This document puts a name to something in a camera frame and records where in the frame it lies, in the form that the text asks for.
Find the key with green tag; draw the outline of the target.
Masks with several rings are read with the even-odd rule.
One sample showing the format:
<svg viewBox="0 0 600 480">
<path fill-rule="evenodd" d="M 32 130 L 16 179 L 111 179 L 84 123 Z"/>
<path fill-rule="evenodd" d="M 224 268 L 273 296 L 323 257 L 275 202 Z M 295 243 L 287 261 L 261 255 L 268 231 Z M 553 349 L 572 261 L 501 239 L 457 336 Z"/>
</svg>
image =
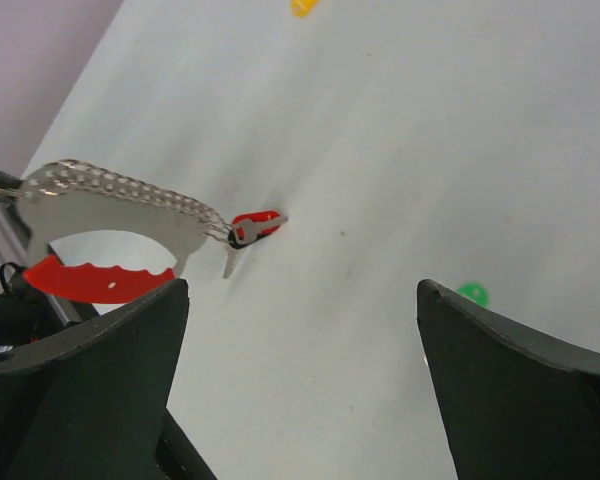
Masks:
<svg viewBox="0 0 600 480">
<path fill-rule="evenodd" d="M 456 292 L 481 307 L 487 307 L 490 304 L 489 291 L 479 282 L 464 283 L 457 288 Z"/>
</svg>

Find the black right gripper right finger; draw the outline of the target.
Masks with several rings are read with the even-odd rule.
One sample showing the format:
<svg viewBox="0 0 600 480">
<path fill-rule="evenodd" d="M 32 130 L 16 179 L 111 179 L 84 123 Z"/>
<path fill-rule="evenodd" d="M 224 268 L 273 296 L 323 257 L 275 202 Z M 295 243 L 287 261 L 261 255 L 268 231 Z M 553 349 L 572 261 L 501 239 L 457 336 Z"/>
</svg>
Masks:
<svg viewBox="0 0 600 480">
<path fill-rule="evenodd" d="M 417 325 L 461 479 L 600 479 L 600 353 L 432 280 Z"/>
</svg>

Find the red handled metal key holder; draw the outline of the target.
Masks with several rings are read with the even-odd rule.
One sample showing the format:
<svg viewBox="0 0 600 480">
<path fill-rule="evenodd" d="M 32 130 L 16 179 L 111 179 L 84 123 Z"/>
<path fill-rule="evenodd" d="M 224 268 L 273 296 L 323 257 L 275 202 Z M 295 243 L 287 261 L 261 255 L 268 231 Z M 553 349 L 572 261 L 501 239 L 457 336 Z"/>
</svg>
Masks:
<svg viewBox="0 0 600 480">
<path fill-rule="evenodd" d="M 16 207 L 32 231 L 24 279 L 44 293 L 82 303 L 131 302 L 177 278 L 207 239 L 226 243 L 231 230 L 199 200 L 77 160 L 30 173 L 18 189 Z M 97 231 L 149 238 L 176 263 L 153 274 L 91 263 L 68 266 L 47 251 L 55 240 Z"/>
</svg>

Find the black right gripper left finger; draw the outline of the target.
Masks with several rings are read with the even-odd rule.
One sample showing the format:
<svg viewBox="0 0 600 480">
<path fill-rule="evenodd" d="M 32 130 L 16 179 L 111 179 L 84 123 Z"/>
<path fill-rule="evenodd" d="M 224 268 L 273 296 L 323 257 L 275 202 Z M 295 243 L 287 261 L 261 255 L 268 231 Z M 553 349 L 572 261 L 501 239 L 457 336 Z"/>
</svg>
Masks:
<svg viewBox="0 0 600 480">
<path fill-rule="evenodd" d="M 188 286 L 0 354 L 0 479 L 153 479 Z"/>
</svg>

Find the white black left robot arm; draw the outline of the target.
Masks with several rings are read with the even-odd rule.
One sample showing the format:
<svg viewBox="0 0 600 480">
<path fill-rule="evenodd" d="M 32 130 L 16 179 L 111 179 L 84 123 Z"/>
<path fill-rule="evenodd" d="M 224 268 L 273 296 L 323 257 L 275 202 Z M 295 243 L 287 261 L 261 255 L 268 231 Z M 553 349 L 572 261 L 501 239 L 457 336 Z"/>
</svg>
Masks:
<svg viewBox="0 0 600 480">
<path fill-rule="evenodd" d="M 200 202 L 77 160 L 17 179 L 0 203 L 30 233 L 0 266 L 0 479 L 209 479 L 166 403 L 190 310 L 180 265 L 207 236 Z M 135 233 L 177 265 L 159 274 L 69 266 L 54 240 Z"/>
</svg>

